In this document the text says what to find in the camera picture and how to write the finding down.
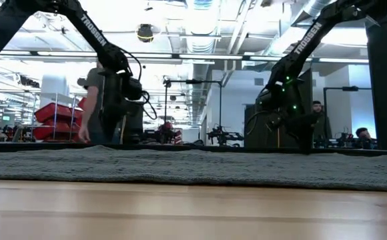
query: dark shirt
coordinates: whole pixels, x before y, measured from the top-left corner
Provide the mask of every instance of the dark shirt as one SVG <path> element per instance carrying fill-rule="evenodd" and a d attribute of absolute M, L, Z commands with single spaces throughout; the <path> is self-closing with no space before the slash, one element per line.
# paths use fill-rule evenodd
<path fill-rule="evenodd" d="M 324 115 L 324 113 L 322 113 L 315 124 L 314 139 L 325 139 L 326 129 L 327 129 L 327 138 L 331 139 L 332 130 L 330 128 L 330 120 L 327 117 L 327 121 L 326 121 L 326 116 Z"/>
<path fill-rule="evenodd" d="M 103 101 L 103 85 L 104 85 L 104 76 L 100 75 L 99 72 L 101 69 L 93 68 L 89 71 L 86 85 L 94 86 L 99 89 L 99 93 L 97 94 L 97 103 L 94 107 L 94 112 L 91 114 L 91 117 L 88 121 L 88 131 L 90 133 L 103 133 L 103 129 L 101 127 L 101 122 L 99 118 L 101 102 Z"/>

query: ceiling duct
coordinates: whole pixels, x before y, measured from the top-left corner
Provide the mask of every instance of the ceiling duct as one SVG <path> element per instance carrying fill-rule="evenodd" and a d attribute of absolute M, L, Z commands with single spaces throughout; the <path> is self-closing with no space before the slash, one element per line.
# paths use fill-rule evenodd
<path fill-rule="evenodd" d="M 274 37 L 274 40 L 268 48 L 261 51 L 259 55 L 283 55 L 287 48 L 291 45 L 290 43 L 287 44 L 288 42 L 286 40 L 287 37 L 291 38 L 290 33 L 296 30 L 293 25 L 317 17 L 321 10 L 333 1 L 334 0 L 309 0 L 303 5 L 294 18 L 292 18 L 292 10 L 295 9 L 295 7 L 293 5 L 290 7 L 288 5 L 284 5 L 283 17 L 280 19 L 279 33 Z M 274 65 L 275 63 L 267 62 L 247 67 L 246 69 L 262 72 L 271 70 Z"/>
<path fill-rule="evenodd" d="M 218 16 L 219 16 L 219 1 L 218 0 L 188 0 L 187 12 L 188 22 L 186 33 L 188 35 L 217 35 L 218 33 Z M 197 54 L 212 54 L 214 53 L 216 40 L 208 37 L 190 37 L 186 39 L 187 52 Z M 207 71 L 209 65 L 194 64 L 193 79 L 207 80 Z M 204 84 L 192 85 L 192 121 L 198 122 L 198 113 L 200 112 L 200 101 Z"/>

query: metal rack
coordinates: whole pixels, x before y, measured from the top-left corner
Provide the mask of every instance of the metal rack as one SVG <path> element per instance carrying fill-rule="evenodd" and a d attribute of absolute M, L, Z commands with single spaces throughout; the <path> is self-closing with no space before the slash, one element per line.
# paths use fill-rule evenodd
<path fill-rule="evenodd" d="M 35 108 L 36 108 L 36 97 L 35 97 L 35 100 L 33 102 L 33 109 L 34 109 L 34 113 L 32 114 L 32 125 L 30 126 L 30 128 L 32 128 L 32 131 L 35 129 L 35 128 L 39 128 L 39 127 L 52 127 L 53 128 L 53 139 L 55 139 L 55 130 L 57 128 L 56 124 L 57 124 L 57 106 L 59 103 L 63 103 L 63 104 L 71 104 L 71 113 L 72 113 L 72 116 L 71 116 L 71 124 L 70 124 L 70 132 L 69 132 L 69 141 L 72 140 L 72 131 L 73 131 L 73 123 L 74 123 L 74 120 L 75 120 L 75 104 L 77 103 L 77 96 L 74 95 L 73 97 L 68 97 L 66 95 L 63 95 L 63 94 L 60 94 L 60 93 L 40 93 L 40 94 L 37 94 L 41 97 L 44 97 L 46 99 L 50 99 L 54 102 L 55 104 L 55 109 L 54 109 L 54 125 L 53 126 L 35 126 Z"/>

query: ceiling light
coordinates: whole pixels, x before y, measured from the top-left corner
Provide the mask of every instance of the ceiling light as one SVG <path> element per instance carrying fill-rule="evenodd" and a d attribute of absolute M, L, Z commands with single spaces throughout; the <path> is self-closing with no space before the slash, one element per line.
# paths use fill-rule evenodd
<path fill-rule="evenodd" d="M 202 55 L 202 54 L 180 54 L 181 59 L 219 59 L 219 60 L 242 60 L 241 55 Z"/>
<path fill-rule="evenodd" d="M 38 55 L 41 56 L 56 56 L 56 57 L 64 57 L 64 56 L 71 56 L 71 57 L 97 57 L 97 53 L 94 52 L 81 52 L 81 51 L 39 51 Z"/>
<path fill-rule="evenodd" d="M 2 50 L 0 55 L 30 55 L 29 51 L 12 51 L 12 50 Z"/>
<path fill-rule="evenodd" d="M 172 58 L 173 56 L 171 54 L 168 54 L 168 53 L 134 53 L 133 54 L 134 57 L 137 57 L 137 58 L 154 58 L 154 59 L 168 59 L 168 58 Z"/>
<path fill-rule="evenodd" d="M 281 57 L 250 56 L 251 61 L 279 61 Z"/>
<path fill-rule="evenodd" d="M 368 63 L 368 59 L 331 59 L 320 58 L 318 60 L 321 63 Z"/>
<path fill-rule="evenodd" d="M 208 39 L 222 39 L 222 36 L 220 35 L 187 35 L 187 34 L 180 34 L 179 37 L 181 39 L 187 39 L 187 38 L 208 38 Z"/>
<path fill-rule="evenodd" d="M 202 59 L 197 60 L 184 60 L 183 64 L 204 64 L 204 65 L 214 65 L 214 61 L 204 61 Z"/>
<path fill-rule="evenodd" d="M 0 89 L 0 93 L 25 93 L 25 90 L 18 90 L 18 89 Z"/>

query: white wall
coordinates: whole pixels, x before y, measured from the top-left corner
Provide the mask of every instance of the white wall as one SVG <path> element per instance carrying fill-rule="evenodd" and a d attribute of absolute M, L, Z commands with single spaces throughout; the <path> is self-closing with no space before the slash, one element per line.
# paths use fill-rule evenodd
<path fill-rule="evenodd" d="M 41 84 L 41 99 L 39 107 L 44 107 L 50 103 L 54 103 L 55 97 L 53 95 L 56 93 L 69 96 L 69 85 L 67 84 L 66 77 L 64 75 L 44 75 Z"/>
<path fill-rule="evenodd" d="M 370 69 L 368 65 L 350 65 L 349 82 L 351 86 L 370 88 Z M 371 90 L 359 90 L 350 94 L 352 132 L 366 127 L 373 138 L 376 138 L 374 122 L 373 96 Z"/>
<path fill-rule="evenodd" d="M 221 78 L 221 71 L 213 72 L 213 79 Z M 244 134 L 244 114 L 247 104 L 254 104 L 256 97 L 264 86 L 255 86 L 254 78 L 263 78 L 264 84 L 267 83 L 270 73 L 256 73 L 254 71 L 235 71 L 228 84 L 222 89 L 222 126 L 226 131 L 238 132 Z M 218 85 L 212 85 L 204 114 L 207 115 L 207 132 L 219 124 L 219 97 L 220 90 Z"/>
<path fill-rule="evenodd" d="M 181 132 L 181 140 L 188 143 L 193 143 L 197 141 L 198 133 L 200 133 L 200 129 L 183 129 Z"/>
<path fill-rule="evenodd" d="M 316 87 L 314 100 L 324 104 L 323 87 L 371 87 L 370 70 L 368 65 L 347 65 L 324 78 L 314 73 Z M 340 132 L 347 131 L 355 134 L 360 127 L 366 127 L 372 137 L 376 137 L 374 124 L 374 110 L 371 90 L 357 92 L 343 92 L 341 90 L 327 90 L 327 110 L 333 137 L 340 136 Z"/>
<path fill-rule="evenodd" d="M 263 78 L 264 84 L 269 79 L 270 72 L 256 73 L 254 71 L 235 71 L 222 91 L 222 126 L 227 131 L 244 134 L 244 112 L 246 104 L 254 104 L 263 86 L 255 86 L 254 78 Z M 325 77 L 318 72 L 312 73 L 316 86 L 313 90 L 313 100 L 324 104 L 324 87 L 370 87 L 370 73 L 367 65 L 349 65 Z M 221 79 L 222 72 L 214 71 L 213 80 Z M 343 92 L 341 90 L 327 91 L 327 106 L 330 126 L 333 135 L 348 130 L 355 132 L 359 127 L 367 127 L 375 136 L 374 113 L 371 91 Z M 203 117 L 207 114 L 207 132 L 219 123 L 219 87 L 213 85 L 207 99 Z"/>
<path fill-rule="evenodd" d="M 319 72 L 312 72 L 312 79 L 315 82 L 315 86 L 312 87 L 312 100 L 320 101 L 324 104 L 324 91 L 326 86 L 326 78 L 321 77 Z"/>
<path fill-rule="evenodd" d="M 349 86 L 349 69 L 343 67 L 326 76 L 326 87 Z M 341 132 L 352 132 L 350 93 L 341 90 L 327 90 L 325 106 L 333 137 Z"/>

